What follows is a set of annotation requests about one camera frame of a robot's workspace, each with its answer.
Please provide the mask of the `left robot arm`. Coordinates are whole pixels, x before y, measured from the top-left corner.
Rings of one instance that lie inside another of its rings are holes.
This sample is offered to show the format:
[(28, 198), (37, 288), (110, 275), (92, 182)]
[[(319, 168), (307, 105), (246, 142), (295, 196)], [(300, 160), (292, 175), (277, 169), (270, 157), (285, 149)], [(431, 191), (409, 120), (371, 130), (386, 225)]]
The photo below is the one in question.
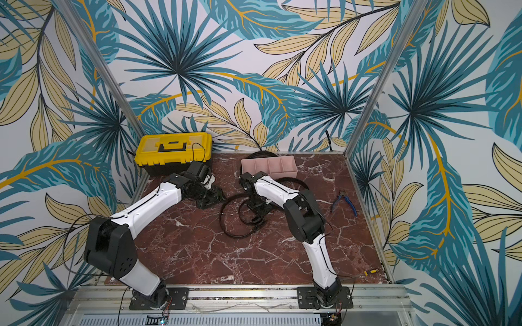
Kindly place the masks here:
[(223, 198), (213, 186), (215, 177), (203, 162), (192, 162), (180, 174), (174, 173), (135, 204), (111, 217), (95, 217), (88, 228), (84, 260), (145, 297), (161, 294), (160, 277), (137, 257), (135, 239), (157, 217), (181, 203), (193, 200), (201, 209)]

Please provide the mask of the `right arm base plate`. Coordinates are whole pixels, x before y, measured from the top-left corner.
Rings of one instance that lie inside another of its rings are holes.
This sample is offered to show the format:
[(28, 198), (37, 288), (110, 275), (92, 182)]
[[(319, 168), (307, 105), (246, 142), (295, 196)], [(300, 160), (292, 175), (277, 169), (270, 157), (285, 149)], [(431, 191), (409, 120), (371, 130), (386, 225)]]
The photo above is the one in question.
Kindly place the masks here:
[(352, 292), (340, 287), (336, 293), (324, 293), (316, 287), (298, 287), (297, 299), (300, 309), (353, 308)]

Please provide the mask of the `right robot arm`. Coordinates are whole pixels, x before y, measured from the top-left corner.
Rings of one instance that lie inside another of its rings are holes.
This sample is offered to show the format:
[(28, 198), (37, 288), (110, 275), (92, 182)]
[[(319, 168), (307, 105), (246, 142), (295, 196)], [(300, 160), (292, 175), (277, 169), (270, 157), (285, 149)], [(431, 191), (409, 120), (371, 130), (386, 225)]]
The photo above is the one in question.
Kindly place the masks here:
[(288, 228), (302, 243), (309, 258), (313, 283), (322, 304), (329, 306), (338, 296), (342, 284), (334, 272), (326, 247), (326, 220), (310, 190), (293, 190), (264, 172), (244, 173), (239, 183), (248, 192), (284, 210)]

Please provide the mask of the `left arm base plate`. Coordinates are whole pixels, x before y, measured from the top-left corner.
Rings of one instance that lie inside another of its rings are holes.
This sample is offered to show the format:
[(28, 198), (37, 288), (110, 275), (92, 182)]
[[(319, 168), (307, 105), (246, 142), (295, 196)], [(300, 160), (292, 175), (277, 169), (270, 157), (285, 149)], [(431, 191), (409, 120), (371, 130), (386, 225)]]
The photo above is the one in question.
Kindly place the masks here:
[(163, 287), (157, 289), (151, 296), (133, 290), (129, 305), (131, 311), (163, 311), (167, 308), (183, 311), (188, 301), (189, 288)]

